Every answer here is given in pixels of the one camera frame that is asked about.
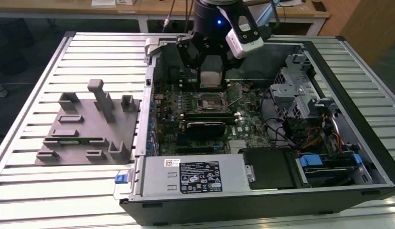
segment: warning label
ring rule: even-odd
[[[180,192],[221,192],[218,161],[186,162],[178,164]]]

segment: metal bracket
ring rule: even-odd
[[[333,103],[334,103],[334,100],[332,98],[321,98],[321,99],[314,101],[314,106],[328,107]]]
[[[146,58],[157,54],[160,52],[158,47],[165,44],[166,43],[160,43],[160,40],[157,37],[148,37],[145,40],[145,46],[144,46]]]

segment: blue tab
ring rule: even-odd
[[[356,161],[356,164],[357,164],[357,165],[362,164],[361,157],[360,157],[358,154],[353,154],[352,157],[354,158],[354,161]]]
[[[320,159],[320,156],[316,154],[304,155],[298,159],[300,165],[302,167],[305,166],[321,166],[322,161]]]
[[[128,174],[118,174],[118,175],[116,175],[113,182],[116,184],[126,184],[128,183]]]
[[[221,146],[213,146],[212,147],[212,152],[217,153],[220,149],[221,149]]]

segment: cable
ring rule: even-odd
[[[332,135],[336,136],[338,151],[341,152],[341,138],[340,138],[340,135],[337,133],[334,133],[333,131],[332,131]]]
[[[270,29],[274,30],[280,26],[280,17],[278,17],[278,14],[276,12],[276,7],[274,7],[273,0],[270,0],[269,3],[270,3],[272,11],[273,11],[274,22],[276,22],[274,26]]]
[[[186,20],[186,0],[185,0],[185,3],[184,3],[184,20]]]
[[[308,138],[306,138],[306,141],[309,141],[309,138],[310,138],[310,134],[312,134],[312,130],[316,130],[316,129],[320,129],[320,127],[312,127],[308,131]]]
[[[285,15],[285,7],[278,3],[278,6],[281,7],[281,10],[284,12],[284,23],[286,22],[286,15]]]
[[[165,21],[164,21],[164,27],[161,28],[161,32],[165,31],[166,25],[169,24],[169,20],[170,20],[172,12],[173,12],[174,1],[176,1],[176,0],[172,1],[172,6],[170,6],[169,14],[168,14],[168,16],[166,16],[166,18],[165,18]]]
[[[190,8],[189,8],[189,12],[186,14],[182,32],[186,32],[186,23],[189,22],[189,17],[190,17],[190,13],[192,13],[193,3],[194,3],[194,0],[192,0],[192,3],[190,3]]]
[[[264,126],[266,126],[266,128],[272,131],[272,132],[274,132],[274,134],[276,135],[278,135],[278,136],[281,136],[282,137],[282,139],[285,140],[285,142],[286,142],[286,144],[293,148],[293,149],[301,149],[292,141],[290,141],[290,139],[286,137],[286,136],[284,136],[280,132],[277,132],[268,124],[266,124],[266,121],[268,120],[280,120],[280,119],[277,119],[277,118],[268,118],[265,121],[264,121]]]

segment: desk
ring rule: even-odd
[[[172,0],[137,0],[134,5],[116,5],[116,8],[93,9],[90,0],[0,0],[0,17],[57,18],[57,19],[136,19],[140,32],[148,32],[146,21],[162,20],[169,12]],[[185,0],[176,0],[172,20],[184,20]],[[328,12],[314,10],[312,2],[277,8],[281,22],[312,24],[306,35],[316,36]]]

